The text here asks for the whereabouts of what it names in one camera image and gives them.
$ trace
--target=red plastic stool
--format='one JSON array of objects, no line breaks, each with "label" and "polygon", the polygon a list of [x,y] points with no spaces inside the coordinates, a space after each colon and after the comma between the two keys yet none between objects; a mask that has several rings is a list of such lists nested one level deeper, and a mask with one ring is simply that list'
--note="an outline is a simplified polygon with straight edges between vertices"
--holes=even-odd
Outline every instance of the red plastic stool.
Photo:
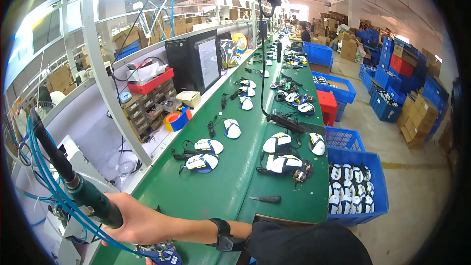
[{"label": "red plastic stool", "polygon": [[322,120],[324,125],[333,126],[335,115],[337,115],[337,102],[332,93],[317,91],[317,97],[321,105]]}]

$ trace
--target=screwdriver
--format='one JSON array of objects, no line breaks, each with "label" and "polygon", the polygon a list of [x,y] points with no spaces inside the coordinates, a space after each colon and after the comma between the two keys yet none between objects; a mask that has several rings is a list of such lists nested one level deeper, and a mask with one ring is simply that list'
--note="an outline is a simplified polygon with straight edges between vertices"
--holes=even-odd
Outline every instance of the screwdriver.
[{"label": "screwdriver", "polygon": [[36,111],[30,112],[33,131],[57,172],[65,181],[64,192],[88,217],[111,228],[122,226],[122,216],[115,204],[99,191],[93,183],[72,169],[64,153],[58,149],[48,134]]},{"label": "screwdriver", "polygon": [[265,203],[279,204],[281,203],[281,197],[279,195],[271,195],[266,197],[249,197],[250,199],[262,201]]}]

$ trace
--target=red tray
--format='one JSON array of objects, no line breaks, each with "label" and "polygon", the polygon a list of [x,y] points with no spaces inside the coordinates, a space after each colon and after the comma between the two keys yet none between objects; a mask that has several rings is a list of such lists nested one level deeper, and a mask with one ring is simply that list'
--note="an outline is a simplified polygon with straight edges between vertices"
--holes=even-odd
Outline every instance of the red tray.
[{"label": "red tray", "polygon": [[409,78],[414,72],[414,67],[410,63],[404,61],[395,54],[391,55],[391,63],[389,65],[391,68],[395,69],[397,73],[404,75],[407,78]]},{"label": "red tray", "polygon": [[128,88],[132,92],[136,92],[140,94],[147,94],[150,91],[154,90],[157,86],[160,86],[164,82],[167,82],[168,80],[173,78],[173,76],[174,76],[173,68],[165,68],[165,73],[163,73],[160,76],[155,77],[154,79],[150,80],[144,85],[136,85],[136,84],[128,83]]}]

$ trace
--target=black shirt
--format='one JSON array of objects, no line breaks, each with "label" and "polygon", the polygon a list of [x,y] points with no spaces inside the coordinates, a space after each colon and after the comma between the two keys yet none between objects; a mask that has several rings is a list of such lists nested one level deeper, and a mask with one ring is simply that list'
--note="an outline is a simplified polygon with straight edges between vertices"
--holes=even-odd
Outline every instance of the black shirt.
[{"label": "black shirt", "polygon": [[307,30],[304,30],[300,36],[302,41],[311,42],[311,35]]},{"label": "black shirt", "polygon": [[245,247],[257,265],[372,265],[362,242],[348,228],[332,222],[286,229],[258,221]]}]

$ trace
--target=black computer tower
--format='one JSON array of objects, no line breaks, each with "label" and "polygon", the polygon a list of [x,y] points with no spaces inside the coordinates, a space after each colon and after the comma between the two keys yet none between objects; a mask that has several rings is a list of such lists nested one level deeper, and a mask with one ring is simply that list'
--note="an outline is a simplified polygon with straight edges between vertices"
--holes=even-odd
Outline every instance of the black computer tower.
[{"label": "black computer tower", "polygon": [[195,31],[165,41],[169,67],[177,92],[184,90],[205,93],[221,78],[221,46],[217,31]]}]

